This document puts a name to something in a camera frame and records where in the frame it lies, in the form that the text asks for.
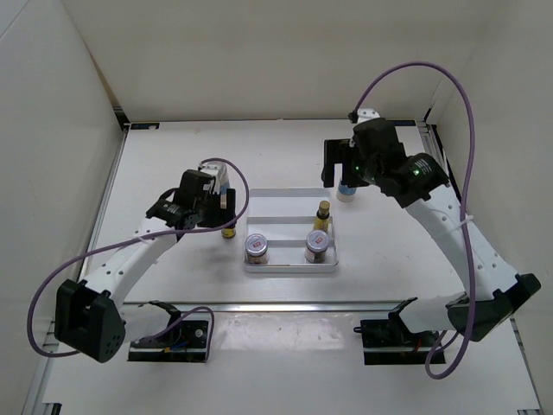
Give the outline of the small yellow-label bottle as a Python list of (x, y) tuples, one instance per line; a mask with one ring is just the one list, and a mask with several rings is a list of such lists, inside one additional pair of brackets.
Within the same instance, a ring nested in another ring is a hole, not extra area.
[(225, 239), (232, 239), (236, 236), (236, 226), (225, 227), (221, 230), (221, 236)]
[(328, 231), (330, 219), (330, 202), (328, 200), (323, 200), (319, 203), (317, 212), (315, 214), (315, 222), (313, 229), (320, 230), (323, 232)]

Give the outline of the short spice jar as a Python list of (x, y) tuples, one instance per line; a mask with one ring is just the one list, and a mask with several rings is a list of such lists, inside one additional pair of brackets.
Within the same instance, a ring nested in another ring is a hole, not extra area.
[(267, 265), (269, 263), (268, 240), (260, 233), (252, 233), (245, 239), (245, 263)]
[(311, 264), (323, 263), (326, 259), (330, 238), (322, 230), (313, 230), (306, 237), (305, 259)]

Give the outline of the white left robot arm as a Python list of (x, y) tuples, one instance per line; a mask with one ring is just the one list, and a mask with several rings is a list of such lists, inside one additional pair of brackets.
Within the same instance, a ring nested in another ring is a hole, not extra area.
[(147, 211), (137, 236), (111, 246), (112, 256), (81, 281), (67, 280), (56, 292), (55, 338), (95, 361), (110, 360), (127, 342), (173, 348), (186, 342), (182, 312), (151, 300), (122, 306), (146, 271), (187, 233), (234, 227), (236, 191), (171, 190)]

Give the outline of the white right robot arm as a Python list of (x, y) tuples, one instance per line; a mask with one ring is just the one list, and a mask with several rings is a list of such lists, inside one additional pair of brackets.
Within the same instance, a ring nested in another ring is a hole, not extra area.
[(388, 315), (388, 335), (397, 345), (406, 346), (421, 333), (449, 330), (478, 342), (541, 289), (534, 274), (516, 271), (496, 253), (464, 213), (432, 156), (407, 155), (395, 135), (330, 139), (323, 144), (324, 187), (333, 186), (337, 164), (347, 186), (374, 185), (405, 209), (440, 248), (464, 288), (450, 297), (400, 303)]

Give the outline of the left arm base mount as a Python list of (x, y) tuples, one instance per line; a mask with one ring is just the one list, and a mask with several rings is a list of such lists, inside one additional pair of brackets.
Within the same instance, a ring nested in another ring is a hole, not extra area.
[(198, 306), (180, 311), (173, 304), (153, 300), (148, 303), (168, 317), (171, 330), (158, 334), (151, 330), (133, 340), (127, 361), (163, 363), (207, 363), (213, 340), (215, 315), (211, 308)]

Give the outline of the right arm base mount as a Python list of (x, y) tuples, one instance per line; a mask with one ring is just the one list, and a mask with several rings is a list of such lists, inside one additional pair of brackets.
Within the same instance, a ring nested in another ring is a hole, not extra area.
[(384, 319), (361, 320), (353, 332), (361, 336), (366, 366), (424, 365), (437, 331), (411, 333), (400, 322), (399, 313), (416, 301), (416, 297), (401, 302)]

